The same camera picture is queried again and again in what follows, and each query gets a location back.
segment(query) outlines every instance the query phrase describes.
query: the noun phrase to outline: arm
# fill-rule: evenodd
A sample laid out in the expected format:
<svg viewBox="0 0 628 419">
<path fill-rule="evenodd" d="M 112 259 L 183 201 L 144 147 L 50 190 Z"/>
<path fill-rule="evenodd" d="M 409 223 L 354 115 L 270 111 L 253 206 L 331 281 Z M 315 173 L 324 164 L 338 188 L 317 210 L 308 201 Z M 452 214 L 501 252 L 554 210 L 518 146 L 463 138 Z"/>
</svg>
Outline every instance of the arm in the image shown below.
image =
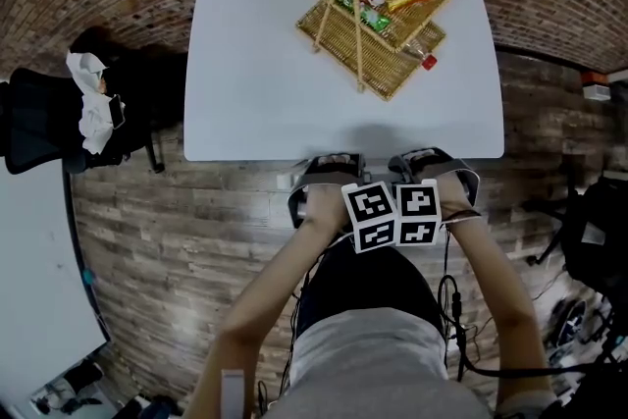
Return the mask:
<svg viewBox="0 0 628 419">
<path fill-rule="evenodd" d="M 262 342 L 279 319 L 298 282 L 327 248 L 346 218 L 338 186 L 310 187 L 307 219 L 244 289 L 227 314 L 184 419 L 221 417 L 223 370 L 244 371 L 244 417 L 250 417 L 255 368 Z"/>
<path fill-rule="evenodd" d="M 444 219 L 470 207 L 456 176 L 439 177 L 438 184 Z M 473 268 L 495 319 L 501 368 L 546 367 L 547 358 L 530 295 L 486 224 L 472 219 L 452 224 L 450 228 Z M 497 404 L 529 391 L 551 392 L 550 378 L 500 379 Z"/>
</svg>

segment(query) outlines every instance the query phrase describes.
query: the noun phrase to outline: black pants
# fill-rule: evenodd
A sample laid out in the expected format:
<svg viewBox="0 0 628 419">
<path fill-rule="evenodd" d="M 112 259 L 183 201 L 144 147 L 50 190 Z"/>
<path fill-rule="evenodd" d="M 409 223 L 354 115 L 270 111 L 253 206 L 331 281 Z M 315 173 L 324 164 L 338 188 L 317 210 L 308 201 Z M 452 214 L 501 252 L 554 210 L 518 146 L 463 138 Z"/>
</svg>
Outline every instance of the black pants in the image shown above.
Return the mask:
<svg viewBox="0 0 628 419">
<path fill-rule="evenodd" d="M 439 305 L 423 275 L 390 247 L 355 253 L 349 237 L 327 250 L 304 286 L 296 337 L 315 323 L 353 309 L 392 307 L 422 318 L 443 334 Z"/>
</svg>

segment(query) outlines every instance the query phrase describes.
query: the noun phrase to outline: white table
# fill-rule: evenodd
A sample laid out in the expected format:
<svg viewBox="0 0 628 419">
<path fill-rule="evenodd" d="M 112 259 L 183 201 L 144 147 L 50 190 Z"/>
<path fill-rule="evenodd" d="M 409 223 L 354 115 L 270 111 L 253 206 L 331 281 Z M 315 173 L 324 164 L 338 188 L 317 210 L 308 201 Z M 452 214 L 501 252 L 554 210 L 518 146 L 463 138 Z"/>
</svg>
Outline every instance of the white table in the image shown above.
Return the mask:
<svg viewBox="0 0 628 419">
<path fill-rule="evenodd" d="M 286 160 L 338 152 L 389 157 L 435 145 L 455 157 L 503 154 L 497 60 L 483 0 L 450 0 L 447 38 L 390 102 L 315 54 L 296 21 L 317 0 L 196 0 L 184 153 L 189 161 Z"/>
</svg>

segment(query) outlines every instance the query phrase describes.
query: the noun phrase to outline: gray shirt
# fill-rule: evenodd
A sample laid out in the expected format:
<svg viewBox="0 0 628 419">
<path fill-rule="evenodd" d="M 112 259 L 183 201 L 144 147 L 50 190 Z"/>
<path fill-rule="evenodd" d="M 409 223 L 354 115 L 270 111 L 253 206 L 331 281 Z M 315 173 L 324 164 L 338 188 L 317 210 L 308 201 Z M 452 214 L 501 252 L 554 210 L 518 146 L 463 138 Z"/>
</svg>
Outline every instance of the gray shirt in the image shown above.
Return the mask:
<svg viewBox="0 0 628 419">
<path fill-rule="evenodd" d="M 388 307 L 346 311 L 296 341 L 290 388 L 267 417 L 493 417 L 484 401 L 447 379 L 444 359 L 445 342 L 425 320 Z M 553 401 L 552 393 L 524 393 L 497 414 L 538 418 Z"/>
</svg>

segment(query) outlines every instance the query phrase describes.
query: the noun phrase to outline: wood plank floor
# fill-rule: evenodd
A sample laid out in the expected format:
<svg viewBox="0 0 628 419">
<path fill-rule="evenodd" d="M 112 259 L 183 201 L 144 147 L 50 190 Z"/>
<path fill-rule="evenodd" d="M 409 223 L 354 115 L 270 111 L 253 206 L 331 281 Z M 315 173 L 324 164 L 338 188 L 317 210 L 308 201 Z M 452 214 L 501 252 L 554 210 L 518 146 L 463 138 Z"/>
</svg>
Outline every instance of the wood plank floor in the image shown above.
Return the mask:
<svg viewBox="0 0 628 419">
<path fill-rule="evenodd" d="M 541 267 L 527 266 L 524 258 L 545 248 L 554 223 L 520 205 L 564 194 L 557 170 L 564 155 L 577 156 L 589 182 L 604 159 L 627 168 L 625 107 L 584 100 L 574 71 L 504 54 L 498 61 L 506 153 L 470 164 L 482 176 L 479 209 L 530 293 L 550 286 L 535 303 L 545 324 L 558 299 L 583 288 L 566 274 L 555 280 L 560 253 Z M 74 177 L 73 191 L 80 245 L 113 339 L 101 354 L 109 379 L 123 395 L 181 399 L 193 389 L 226 309 L 292 233 L 287 193 L 277 189 L 277 175 L 292 163 L 189 163 L 182 128 L 163 133 L 161 145 L 165 173 L 151 174 L 137 153 L 123 166 Z M 434 248 L 407 252 L 433 290 L 443 273 L 443 243 L 441 236 Z M 448 271 L 462 290 L 464 320 L 482 327 L 490 315 L 455 242 Z M 270 397 L 277 395 L 288 355 L 292 308 L 268 336 L 259 361 L 258 378 Z M 483 365 L 496 367 L 493 323 L 478 347 Z M 472 344 L 469 351 L 479 356 Z M 453 354 L 450 363 L 455 360 Z M 465 383 L 488 398 L 496 389 L 495 380 L 470 373 Z"/>
</svg>

